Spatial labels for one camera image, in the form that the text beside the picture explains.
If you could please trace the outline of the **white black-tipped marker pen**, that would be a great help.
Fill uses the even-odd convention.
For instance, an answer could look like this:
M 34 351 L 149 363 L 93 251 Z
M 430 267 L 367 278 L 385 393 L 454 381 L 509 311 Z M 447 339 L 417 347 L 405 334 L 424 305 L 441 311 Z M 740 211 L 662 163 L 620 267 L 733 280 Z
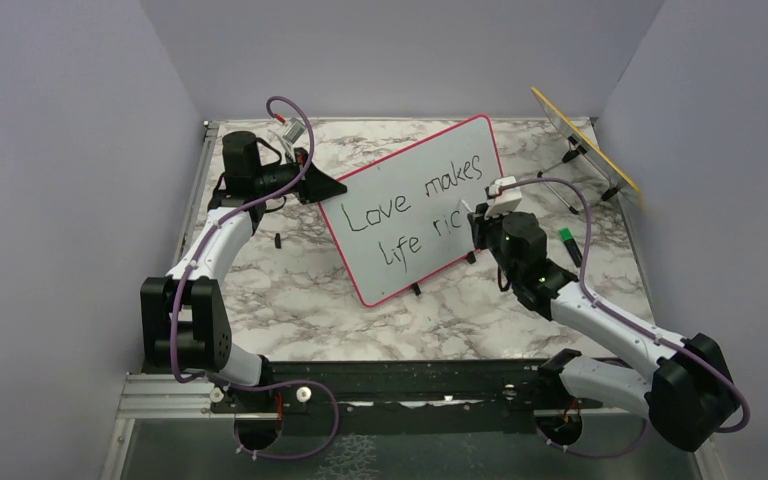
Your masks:
M 475 208 L 474 208 L 474 206 L 473 206 L 473 205 L 471 205 L 471 204 L 469 204 L 469 203 L 468 203 L 466 200 L 464 200 L 464 199 L 461 199 L 461 200 L 460 200 L 460 205 L 463 207 L 463 209 L 464 209 L 464 210 L 465 210 L 467 213 L 470 213 L 470 212 L 474 212 L 474 211 L 475 211 Z

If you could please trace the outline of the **pink-framed whiteboard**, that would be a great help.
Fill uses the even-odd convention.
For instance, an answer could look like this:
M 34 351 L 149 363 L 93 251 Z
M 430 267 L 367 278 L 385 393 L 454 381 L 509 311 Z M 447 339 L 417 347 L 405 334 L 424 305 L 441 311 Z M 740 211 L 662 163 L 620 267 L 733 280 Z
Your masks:
M 503 169 L 491 120 L 479 114 L 342 177 L 320 210 L 359 301 L 374 307 L 464 260 L 467 212 Z

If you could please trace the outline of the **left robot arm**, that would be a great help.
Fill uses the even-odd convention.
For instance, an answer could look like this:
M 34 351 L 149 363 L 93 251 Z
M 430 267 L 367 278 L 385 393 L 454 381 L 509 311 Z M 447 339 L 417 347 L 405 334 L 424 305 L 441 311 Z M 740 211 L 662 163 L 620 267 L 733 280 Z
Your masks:
M 266 360 L 235 345 L 221 284 L 242 247 L 270 213 L 273 198 L 295 196 L 302 204 L 346 193 L 347 187 L 319 170 L 297 146 L 297 133 L 280 136 L 278 160 L 264 164 L 268 143 L 250 131 L 222 139 L 224 171 L 207 206 L 202 231 L 187 253 L 162 277 L 140 289 L 146 362 L 192 376 L 211 375 L 236 384 L 236 396 L 258 411 L 273 401 L 274 384 L 264 375 Z

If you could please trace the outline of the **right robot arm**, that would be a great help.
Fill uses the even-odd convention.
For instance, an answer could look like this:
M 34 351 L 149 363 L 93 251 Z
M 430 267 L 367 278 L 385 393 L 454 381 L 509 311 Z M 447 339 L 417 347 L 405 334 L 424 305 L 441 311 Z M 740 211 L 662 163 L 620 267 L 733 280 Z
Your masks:
M 727 433 L 727 420 L 747 401 L 736 388 L 716 341 L 691 338 L 647 323 L 602 300 L 572 272 L 547 256 L 547 235 L 530 213 L 486 216 L 481 204 L 467 215 L 473 244 L 497 264 L 501 291 L 511 292 L 527 310 L 567 326 L 615 354 L 611 365 L 565 351 L 544 364 L 539 398 L 560 407 L 590 399 L 632 413 L 672 446 L 696 451 L 712 434 Z

